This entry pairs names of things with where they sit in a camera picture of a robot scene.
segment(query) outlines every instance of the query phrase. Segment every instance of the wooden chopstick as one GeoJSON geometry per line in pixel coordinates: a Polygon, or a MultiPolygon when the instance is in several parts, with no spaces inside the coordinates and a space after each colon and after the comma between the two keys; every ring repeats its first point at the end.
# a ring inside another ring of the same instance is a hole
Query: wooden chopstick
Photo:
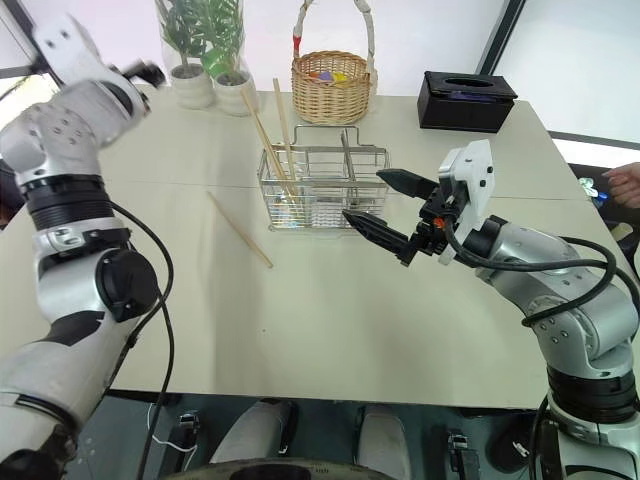
{"type": "Polygon", "coordinates": [[[246,243],[247,246],[262,259],[262,261],[267,265],[267,267],[273,268],[273,263],[271,263],[271,260],[269,260],[269,257],[267,257],[266,253],[264,253],[260,249],[260,247],[256,245],[256,242],[251,240],[249,235],[247,235],[240,227],[238,227],[238,225],[235,224],[233,220],[231,220],[229,215],[226,214],[226,212],[222,209],[222,207],[218,203],[218,200],[216,200],[216,197],[213,196],[213,193],[207,190],[207,194],[209,195],[209,198],[213,202],[213,205],[216,207],[218,212],[220,212],[220,215],[224,217],[224,219],[229,223],[229,225],[231,225],[231,228],[233,228],[236,231],[236,233],[240,236],[240,238],[244,240],[244,243],[246,243]]]}
{"type": "Polygon", "coordinates": [[[289,139],[289,125],[287,124],[287,116],[284,111],[284,102],[282,101],[282,92],[280,92],[280,82],[277,78],[273,79],[273,90],[276,92],[276,103],[278,104],[278,116],[280,117],[280,127],[282,128],[282,139],[284,140],[284,149],[287,152],[287,162],[289,163],[289,178],[296,180],[296,168],[293,162],[293,152],[291,151],[291,140],[289,139]]]}
{"type": "MultiPolygon", "coordinates": [[[[264,131],[264,127],[262,126],[262,122],[260,122],[260,119],[258,118],[258,114],[255,112],[255,110],[251,106],[251,103],[249,102],[247,95],[244,93],[244,90],[240,90],[240,94],[242,95],[242,99],[244,100],[245,105],[247,106],[247,108],[249,109],[249,112],[251,113],[251,116],[253,117],[253,121],[256,125],[256,130],[258,131],[258,136],[260,137],[260,140],[262,141],[262,145],[264,146],[264,149],[267,152],[267,157],[269,158],[273,166],[273,172],[278,178],[278,181],[286,182],[287,175],[284,173],[284,170],[282,169],[282,165],[280,165],[280,161],[278,160],[278,157],[273,151],[273,147],[271,146],[269,137],[267,137],[267,133],[264,131]]],[[[281,186],[284,192],[289,195],[291,201],[293,201],[294,194],[292,194],[292,191],[289,188],[289,185],[287,185],[286,183],[281,183],[281,186]]]]}

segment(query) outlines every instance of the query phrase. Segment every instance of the white flower pot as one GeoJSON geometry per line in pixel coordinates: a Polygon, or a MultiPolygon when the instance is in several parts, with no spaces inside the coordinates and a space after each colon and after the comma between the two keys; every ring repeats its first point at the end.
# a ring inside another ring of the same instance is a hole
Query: white flower pot
{"type": "Polygon", "coordinates": [[[246,116],[251,113],[242,99],[242,90],[254,111],[258,111],[260,106],[253,77],[248,72],[240,72],[240,75],[245,79],[240,85],[228,85],[228,77],[224,74],[218,75],[214,80],[218,107],[229,115],[246,116]]]}
{"type": "Polygon", "coordinates": [[[189,64],[188,71],[179,65],[171,70],[171,86],[178,97],[178,105],[184,108],[206,108],[213,103],[211,77],[200,65],[189,64]]]}

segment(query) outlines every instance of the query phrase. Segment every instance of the robotic arm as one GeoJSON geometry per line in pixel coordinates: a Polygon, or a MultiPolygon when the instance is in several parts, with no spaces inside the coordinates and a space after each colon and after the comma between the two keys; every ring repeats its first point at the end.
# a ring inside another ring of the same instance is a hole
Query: robotic arm
{"type": "MultiPolygon", "coordinates": [[[[425,200],[421,221],[407,238],[372,215],[345,211],[354,228],[404,265],[418,251],[435,253],[444,264],[455,257],[476,268],[481,280],[527,315],[523,324],[538,339],[550,386],[541,408],[546,410],[548,403],[549,413],[535,436],[543,478],[640,479],[640,415],[631,351],[638,329],[636,308],[607,282],[595,298],[561,311],[599,283],[586,266],[564,265],[585,263],[567,240],[589,242],[561,239],[493,216],[482,221],[494,185],[487,140],[452,151],[440,168],[439,183],[405,170],[378,175],[399,192],[425,200]],[[557,313],[539,314],[551,308],[557,313]]],[[[608,260],[615,268],[615,258],[609,254],[608,260]]]]}
{"type": "Polygon", "coordinates": [[[152,266],[128,247],[129,230],[114,216],[98,151],[148,111],[128,78],[158,84],[162,73],[144,65],[124,75],[108,69],[71,17],[34,37],[66,88],[2,130],[0,152],[37,230],[37,297],[51,329],[0,365],[2,479],[61,476],[129,335],[158,298],[152,266]]]}

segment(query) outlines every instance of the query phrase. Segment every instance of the human hand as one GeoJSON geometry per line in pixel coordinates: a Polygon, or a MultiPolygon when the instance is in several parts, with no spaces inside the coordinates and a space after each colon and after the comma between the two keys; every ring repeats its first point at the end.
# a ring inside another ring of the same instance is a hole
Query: human hand
{"type": "Polygon", "coordinates": [[[609,179],[613,199],[629,208],[640,208],[640,162],[614,168],[602,174],[609,179]]]}

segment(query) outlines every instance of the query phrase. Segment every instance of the potted plant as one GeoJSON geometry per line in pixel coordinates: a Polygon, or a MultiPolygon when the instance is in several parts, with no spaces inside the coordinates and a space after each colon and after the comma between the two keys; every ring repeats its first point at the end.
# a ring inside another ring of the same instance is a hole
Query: potted plant
{"type": "Polygon", "coordinates": [[[193,0],[156,0],[162,27],[162,38],[180,55],[180,64],[171,69],[171,85],[178,103],[185,108],[205,108],[214,101],[211,77],[198,63],[205,52],[205,43],[199,34],[198,18],[193,13],[193,0]]]}
{"type": "Polygon", "coordinates": [[[242,61],[242,0],[191,0],[199,19],[197,37],[204,42],[202,66],[214,80],[218,106],[231,115],[248,115],[241,91],[257,110],[253,77],[242,61]]]}

